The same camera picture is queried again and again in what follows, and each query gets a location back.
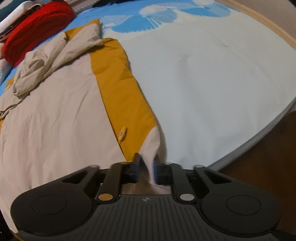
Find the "beige and mustard jacket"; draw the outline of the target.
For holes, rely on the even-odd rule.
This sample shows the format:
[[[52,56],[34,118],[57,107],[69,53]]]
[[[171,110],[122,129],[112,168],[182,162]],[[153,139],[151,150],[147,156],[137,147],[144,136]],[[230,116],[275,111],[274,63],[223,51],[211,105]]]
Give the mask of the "beige and mustard jacket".
[[[144,161],[125,194],[169,194],[154,181],[159,127],[116,39],[99,20],[60,32],[26,54],[1,95],[1,212],[22,193],[86,166]]]

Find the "blue fan pattern bedsheet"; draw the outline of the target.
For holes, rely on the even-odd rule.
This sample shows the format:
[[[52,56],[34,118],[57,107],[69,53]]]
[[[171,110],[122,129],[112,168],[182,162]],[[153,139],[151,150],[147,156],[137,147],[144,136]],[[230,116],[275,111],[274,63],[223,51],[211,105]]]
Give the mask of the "blue fan pattern bedsheet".
[[[136,1],[80,14],[118,40],[159,127],[164,160],[214,169],[261,139],[295,100],[295,50],[220,3]]]

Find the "white folded quilt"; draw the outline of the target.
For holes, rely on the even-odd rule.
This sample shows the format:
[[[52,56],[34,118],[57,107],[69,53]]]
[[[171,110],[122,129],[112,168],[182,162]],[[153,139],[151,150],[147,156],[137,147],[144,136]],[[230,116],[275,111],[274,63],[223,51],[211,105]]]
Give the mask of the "white folded quilt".
[[[12,63],[9,63],[6,61],[6,59],[4,59],[3,47],[4,43],[0,43],[0,84],[5,81],[11,69],[13,68]]]

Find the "red folded blanket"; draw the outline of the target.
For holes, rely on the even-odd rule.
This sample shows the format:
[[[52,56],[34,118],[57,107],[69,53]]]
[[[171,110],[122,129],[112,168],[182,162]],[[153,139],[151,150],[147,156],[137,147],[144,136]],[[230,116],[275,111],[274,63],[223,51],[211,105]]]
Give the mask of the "red folded blanket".
[[[2,49],[3,58],[17,66],[27,52],[63,30],[74,18],[73,9],[65,1],[51,1],[43,5],[8,35]]]

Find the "wooden bed frame rail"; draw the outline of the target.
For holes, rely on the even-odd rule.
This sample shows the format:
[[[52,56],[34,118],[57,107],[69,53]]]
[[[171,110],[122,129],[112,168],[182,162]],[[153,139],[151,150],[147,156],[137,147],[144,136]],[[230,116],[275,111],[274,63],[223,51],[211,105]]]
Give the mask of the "wooden bed frame rail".
[[[273,32],[275,32],[277,35],[279,35],[281,38],[283,38],[293,49],[295,49],[295,38],[292,37],[288,32],[286,32],[283,28],[278,26],[276,23],[274,23],[272,20],[268,19],[261,13],[258,13],[257,11],[241,4],[233,0],[226,0],[226,1],[218,1],[219,3],[225,4],[231,8],[234,8],[253,19],[257,20],[261,24],[265,25],[269,29],[271,29]]]

